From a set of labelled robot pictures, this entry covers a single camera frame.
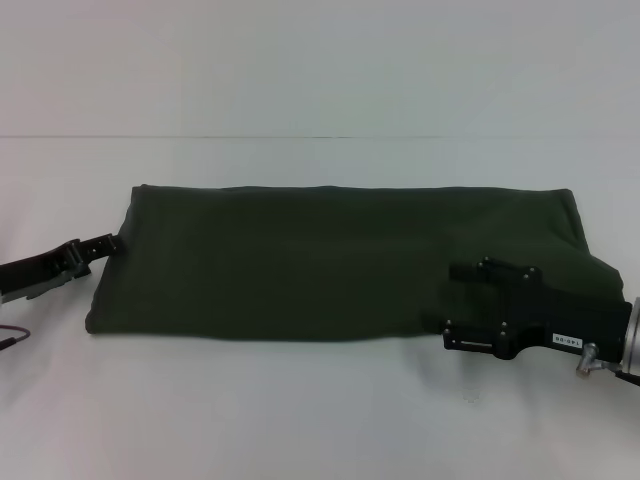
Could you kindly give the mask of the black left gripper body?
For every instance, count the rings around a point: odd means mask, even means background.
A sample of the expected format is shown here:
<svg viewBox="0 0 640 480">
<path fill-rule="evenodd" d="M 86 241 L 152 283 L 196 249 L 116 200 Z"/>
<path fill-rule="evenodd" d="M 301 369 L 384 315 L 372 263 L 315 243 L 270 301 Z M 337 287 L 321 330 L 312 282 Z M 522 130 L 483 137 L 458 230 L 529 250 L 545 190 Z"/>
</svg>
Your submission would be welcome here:
<svg viewBox="0 0 640 480">
<path fill-rule="evenodd" d="M 72 240 L 44 254 L 1 265 L 1 300 L 32 299 L 90 273 L 94 246 Z"/>
</svg>

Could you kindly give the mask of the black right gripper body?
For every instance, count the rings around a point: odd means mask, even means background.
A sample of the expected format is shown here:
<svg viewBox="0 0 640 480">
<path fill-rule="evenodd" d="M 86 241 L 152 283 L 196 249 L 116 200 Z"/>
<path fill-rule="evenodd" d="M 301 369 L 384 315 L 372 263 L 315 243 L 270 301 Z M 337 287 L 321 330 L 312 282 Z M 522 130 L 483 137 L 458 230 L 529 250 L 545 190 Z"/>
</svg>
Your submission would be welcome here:
<svg viewBox="0 0 640 480">
<path fill-rule="evenodd" d="M 544 285 L 531 274 L 501 283 L 492 353 L 512 360 L 531 347 L 579 355 L 592 343 L 598 358 L 619 362 L 632 312 L 626 301 L 578 295 Z"/>
</svg>

